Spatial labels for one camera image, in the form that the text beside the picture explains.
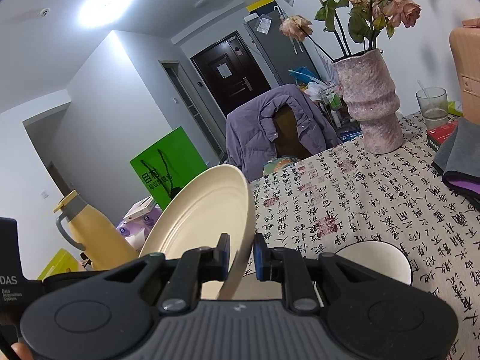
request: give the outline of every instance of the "gray refrigerator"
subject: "gray refrigerator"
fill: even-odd
[[[307,67],[309,71],[320,78],[317,69],[311,61],[310,55],[303,46],[295,40],[294,44],[297,53],[293,49],[290,39],[278,29],[282,23],[277,10],[272,10],[266,15],[272,19],[268,33],[258,32],[259,18],[252,19],[245,24],[245,27],[256,44],[258,51],[270,67],[279,85],[295,84],[295,76],[290,75],[289,70],[296,70],[302,66]]]

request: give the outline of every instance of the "red box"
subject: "red box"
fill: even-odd
[[[443,144],[450,135],[452,135],[453,130],[455,130],[455,127],[457,127],[457,123],[458,121],[454,120],[453,122],[444,124],[443,126],[427,130],[428,145],[437,152],[440,148],[440,145]]]

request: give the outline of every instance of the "tablecloth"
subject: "tablecloth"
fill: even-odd
[[[309,258],[366,240],[395,245],[413,285],[458,316],[447,359],[480,359],[480,213],[432,168],[421,114],[401,125],[405,143],[392,153],[373,155],[357,138],[253,181],[256,230]]]

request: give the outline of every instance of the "front door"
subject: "front door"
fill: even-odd
[[[192,57],[223,113],[270,90],[265,76],[237,32]]]

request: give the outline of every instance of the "pink ceramic vase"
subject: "pink ceramic vase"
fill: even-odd
[[[398,149],[403,143],[395,115],[400,99],[380,50],[342,59],[334,65],[349,113],[360,123],[365,149],[373,154]]]

